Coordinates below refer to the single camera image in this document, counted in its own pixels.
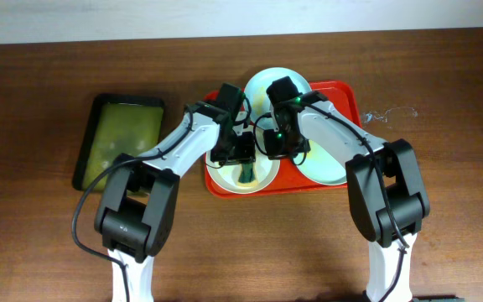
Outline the white plate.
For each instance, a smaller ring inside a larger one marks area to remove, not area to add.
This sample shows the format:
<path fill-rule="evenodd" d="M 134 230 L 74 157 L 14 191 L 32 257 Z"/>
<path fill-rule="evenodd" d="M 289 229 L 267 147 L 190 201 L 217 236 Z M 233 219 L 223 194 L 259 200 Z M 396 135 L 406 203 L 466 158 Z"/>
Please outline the white plate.
<path fill-rule="evenodd" d="M 280 162 L 271 160 L 264 155 L 255 144 L 255 141 L 262 139 L 262 131 L 253 130 L 253 125 L 243 129 L 244 133 L 251 133 L 254 136 L 255 161 L 254 170 L 256 181 L 251 186 L 239 186 L 237 183 L 242 164 L 218 164 L 210 161 L 210 151 L 205 154 L 205 164 L 207 175 L 211 178 L 211 183 L 222 190 L 238 195 L 248 195 L 256 193 L 268 187 L 278 174 Z"/>

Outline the light blue plate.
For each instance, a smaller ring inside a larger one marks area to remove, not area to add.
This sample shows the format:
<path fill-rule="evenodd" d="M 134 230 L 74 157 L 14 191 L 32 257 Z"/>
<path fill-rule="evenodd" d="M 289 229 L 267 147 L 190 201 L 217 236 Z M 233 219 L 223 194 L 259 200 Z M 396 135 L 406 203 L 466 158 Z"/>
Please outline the light blue plate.
<path fill-rule="evenodd" d="M 247 83 L 245 94 L 252 109 L 250 118 L 254 123 L 260 116 L 270 113 L 272 103 L 266 90 L 275 80 L 288 76 L 302 94 L 312 91 L 309 83 L 296 71 L 283 67 L 273 67 L 256 73 Z"/>

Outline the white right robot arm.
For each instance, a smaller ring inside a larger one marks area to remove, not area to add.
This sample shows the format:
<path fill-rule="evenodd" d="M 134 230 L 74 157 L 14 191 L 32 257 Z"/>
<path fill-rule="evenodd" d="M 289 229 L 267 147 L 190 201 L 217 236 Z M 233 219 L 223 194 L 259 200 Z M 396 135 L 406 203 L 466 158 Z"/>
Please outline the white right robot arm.
<path fill-rule="evenodd" d="M 411 301 L 413 244 L 430 204 L 412 145 L 369 134 L 319 91 L 302 93 L 291 78 L 266 90 L 274 127 L 263 134 L 270 159 L 294 159 L 317 143 L 345 169 L 350 214 L 368 241 L 367 301 Z"/>

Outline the red plastic tray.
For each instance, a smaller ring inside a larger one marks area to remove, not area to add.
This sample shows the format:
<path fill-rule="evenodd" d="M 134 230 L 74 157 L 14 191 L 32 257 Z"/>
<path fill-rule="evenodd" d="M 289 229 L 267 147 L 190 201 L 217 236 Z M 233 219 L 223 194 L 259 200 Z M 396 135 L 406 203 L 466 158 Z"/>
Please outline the red plastic tray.
<path fill-rule="evenodd" d="M 361 125 L 361 119 L 356 105 L 352 89 L 341 81 L 316 81 L 311 82 L 310 87 L 321 92 L 330 99 L 335 108 L 346 118 L 350 119 L 355 125 Z M 249 196 L 279 195 L 299 193 L 303 191 L 330 190 L 333 188 L 345 188 L 343 185 L 321 185 L 303 176 L 296 165 L 287 159 L 279 160 L 280 167 L 273 182 L 263 190 L 248 195 L 238 195 L 228 193 L 211 183 L 211 178 L 205 171 L 205 185 L 208 191 L 220 198 L 232 199 Z"/>

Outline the black tray with soapy water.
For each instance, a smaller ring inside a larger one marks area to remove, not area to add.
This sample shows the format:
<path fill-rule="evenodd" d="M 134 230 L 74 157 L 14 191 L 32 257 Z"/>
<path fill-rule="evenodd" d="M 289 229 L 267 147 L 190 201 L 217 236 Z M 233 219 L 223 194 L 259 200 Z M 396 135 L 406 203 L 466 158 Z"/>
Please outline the black tray with soapy water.
<path fill-rule="evenodd" d="M 72 187 L 84 190 L 120 154 L 136 157 L 158 143 L 164 102 L 153 96 L 114 93 L 97 95 L 72 177 Z"/>

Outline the pale green plate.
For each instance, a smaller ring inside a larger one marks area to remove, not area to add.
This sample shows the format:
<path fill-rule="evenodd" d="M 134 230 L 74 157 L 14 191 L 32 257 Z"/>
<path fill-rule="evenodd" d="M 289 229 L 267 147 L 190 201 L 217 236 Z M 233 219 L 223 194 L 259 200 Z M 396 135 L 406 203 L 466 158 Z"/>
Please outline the pale green plate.
<path fill-rule="evenodd" d="M 294 163 L 300 173 L 321 185 L 343 185 L 346 183 L 345 169 L 339 162 L 313 141 L 309 141 L 310 151 L 304 156 L 298 154 Z"/>

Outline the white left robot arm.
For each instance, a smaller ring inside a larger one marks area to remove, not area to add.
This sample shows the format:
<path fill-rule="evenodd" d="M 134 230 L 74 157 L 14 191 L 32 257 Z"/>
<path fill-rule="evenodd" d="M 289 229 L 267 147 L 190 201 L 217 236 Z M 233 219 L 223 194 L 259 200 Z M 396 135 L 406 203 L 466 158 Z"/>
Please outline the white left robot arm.
<path fill-rule="evenodd" d="M 223 84 L 215 100 L 188 106 L 161 143 L 137 157 L 119 155 L 106 172 L 94 228 L 112 263 L 113 300 L 153 300 L 153 259 L 172 230 L 179 182 L 212 151 L 220 165 L 239 161 L 234 128 L 246 101 L 242 89 Z"/>

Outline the yellow green sponge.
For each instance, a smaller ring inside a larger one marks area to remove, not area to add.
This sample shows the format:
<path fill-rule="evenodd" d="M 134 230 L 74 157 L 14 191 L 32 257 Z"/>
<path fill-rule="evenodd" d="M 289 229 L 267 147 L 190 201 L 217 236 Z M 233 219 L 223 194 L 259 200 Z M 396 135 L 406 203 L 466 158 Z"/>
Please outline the yellow green sponge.
<path fill-rule="evenodd" d="M 256 181 L 254 163 L 246 163 L 241 165 L 241 173 L 239 174 L 237 183 L 239 186 L 251 186 Z"/>

